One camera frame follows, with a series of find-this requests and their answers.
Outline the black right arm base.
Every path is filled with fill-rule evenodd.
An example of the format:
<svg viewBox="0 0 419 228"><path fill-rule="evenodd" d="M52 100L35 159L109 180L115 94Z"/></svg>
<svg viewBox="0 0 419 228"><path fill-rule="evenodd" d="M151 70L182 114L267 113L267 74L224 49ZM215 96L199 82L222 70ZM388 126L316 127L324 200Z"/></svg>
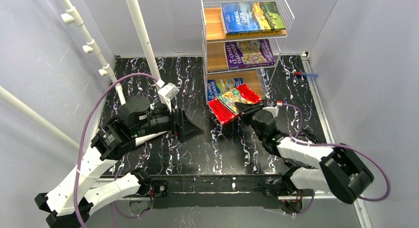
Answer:
<svg viewBox="0 0 419 228"><path fill-rule="evenodd" d="M306 213L314 203L315 192L312 191L308 205L305 207L303 199L305 190L296 188L289 177L282 176L276 179L266 179L260 181L254 188L254 191L261 192L266 197L289 196L293 198L279 199L280 209L284 215L292 217L300 216Z"/></svg>

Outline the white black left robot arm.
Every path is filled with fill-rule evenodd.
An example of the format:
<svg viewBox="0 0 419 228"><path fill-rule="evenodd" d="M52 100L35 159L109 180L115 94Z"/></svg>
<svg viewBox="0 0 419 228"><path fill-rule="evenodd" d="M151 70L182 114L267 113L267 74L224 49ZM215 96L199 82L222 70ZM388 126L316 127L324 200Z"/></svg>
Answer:
<svg viewBox="0 0 419 228"><path fill-rule="evenodd" d="M48 213L51 228L79 228L100 208L128 195L150 195L152 179L141 168L106 185L94 187L102 174L124 155L160 135L169 134L186 142L203 134L184 109L160 104L152 107L144 96L129 97L94 136L90 147L66 178L35 203Z"/></svg>

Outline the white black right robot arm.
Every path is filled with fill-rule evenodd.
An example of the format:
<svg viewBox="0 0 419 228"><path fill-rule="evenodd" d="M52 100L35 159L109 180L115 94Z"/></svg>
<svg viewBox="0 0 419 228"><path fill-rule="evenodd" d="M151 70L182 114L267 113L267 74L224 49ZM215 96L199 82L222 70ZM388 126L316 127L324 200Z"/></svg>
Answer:
<svg viewBox="0 0 419 228"><path fill-rule="evenodd" d="M284 174L280 186L283 190L330 192L338 200L352 204L375 180L371 170L347 145L309 143L280 131L275 118L282 103L273 107L265 107L262 103L236 102L234 105L269 154L308 165Z"/></svg>

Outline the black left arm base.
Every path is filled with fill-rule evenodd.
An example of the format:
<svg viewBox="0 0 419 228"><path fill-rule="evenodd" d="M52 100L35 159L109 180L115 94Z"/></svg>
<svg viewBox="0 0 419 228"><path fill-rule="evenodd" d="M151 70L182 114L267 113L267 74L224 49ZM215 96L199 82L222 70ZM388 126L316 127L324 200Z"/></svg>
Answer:
<svg viewBox="0 0 419 228"><path fill-rule="evenodd" d="M167 197L168 196L168 181L157 177L152 177L152 181L149 185L145 185L140 188L139 193L123 196L122 199L128 198L153 198Z"/></svg>

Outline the blue 91-storey treehouse book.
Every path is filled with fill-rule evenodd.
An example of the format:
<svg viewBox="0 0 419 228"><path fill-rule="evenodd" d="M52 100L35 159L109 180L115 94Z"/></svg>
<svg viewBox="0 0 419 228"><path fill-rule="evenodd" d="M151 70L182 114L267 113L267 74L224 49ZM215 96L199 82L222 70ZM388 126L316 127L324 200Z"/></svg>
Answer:
<svg viewBox="0 0 419 228"><path fill-rule="evenodd" d="M212 101L220 95L244 83L243 78L228 78L220 80L207 80L207 100Z"/></svg>

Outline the white wire wooden shelf rack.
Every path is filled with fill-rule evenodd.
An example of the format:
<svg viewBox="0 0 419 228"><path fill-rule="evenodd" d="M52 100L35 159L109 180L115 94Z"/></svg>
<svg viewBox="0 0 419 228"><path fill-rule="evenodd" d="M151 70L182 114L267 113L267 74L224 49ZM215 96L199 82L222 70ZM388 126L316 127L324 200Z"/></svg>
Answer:
<svg viewBox="0 0 419 228"><path fill-rule="evenodd" d="M241 84L265 97L294 14L287 0L201 0L207 101Z"/></svg>

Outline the purple 52-storey treehouse book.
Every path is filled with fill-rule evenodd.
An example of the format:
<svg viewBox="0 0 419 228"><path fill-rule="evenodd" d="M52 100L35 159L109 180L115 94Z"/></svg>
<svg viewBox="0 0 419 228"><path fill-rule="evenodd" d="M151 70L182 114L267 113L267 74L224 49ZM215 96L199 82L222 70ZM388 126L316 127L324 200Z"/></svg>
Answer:
<svg viewBox="0 0 419 228"><path fill-rule="evenodd" d="M276 63L268 39L225 42L224 52L228 70L271 67Z"/></svg>

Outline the blue animal farm book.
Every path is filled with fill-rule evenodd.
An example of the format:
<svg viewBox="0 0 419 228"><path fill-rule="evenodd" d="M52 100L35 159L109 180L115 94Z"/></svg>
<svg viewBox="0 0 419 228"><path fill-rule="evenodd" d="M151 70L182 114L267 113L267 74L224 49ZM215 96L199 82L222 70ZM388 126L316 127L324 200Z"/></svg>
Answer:
<svg viewBox="0 0 419 228"><path fill-rule="evenodd" d="M274 1L222 3L220 9L224 34L286 30Z"/></svg>

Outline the red treehouse book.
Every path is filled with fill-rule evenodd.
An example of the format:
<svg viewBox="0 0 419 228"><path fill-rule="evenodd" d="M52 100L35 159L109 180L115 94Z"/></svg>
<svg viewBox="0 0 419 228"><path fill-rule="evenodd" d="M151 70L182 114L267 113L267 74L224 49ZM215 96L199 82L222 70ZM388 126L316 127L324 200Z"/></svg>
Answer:
<svg viewBox="0 0 419 228"><path fill-rule="evenodd" d="M262 99L246 84L239 85L208 102L209 108L220 122L227 125L239 117L240 111L235 103L258 104Z"/></svg>

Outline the orange 130-storey treehouse book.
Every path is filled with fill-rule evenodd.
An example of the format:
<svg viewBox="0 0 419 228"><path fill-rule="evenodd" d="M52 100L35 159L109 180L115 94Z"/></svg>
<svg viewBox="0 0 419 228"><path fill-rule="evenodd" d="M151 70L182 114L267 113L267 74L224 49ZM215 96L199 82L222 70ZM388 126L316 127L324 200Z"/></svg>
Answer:
<svg viewBox="0 0 419 228"><path fill-rule="evenodd" d="M265 36L286 36L286 30L279 31L267 31L267 32L247 32L247 33L225 33L224 37L227 39L230 38L248 38L248 37L265 37Z"/></svg>

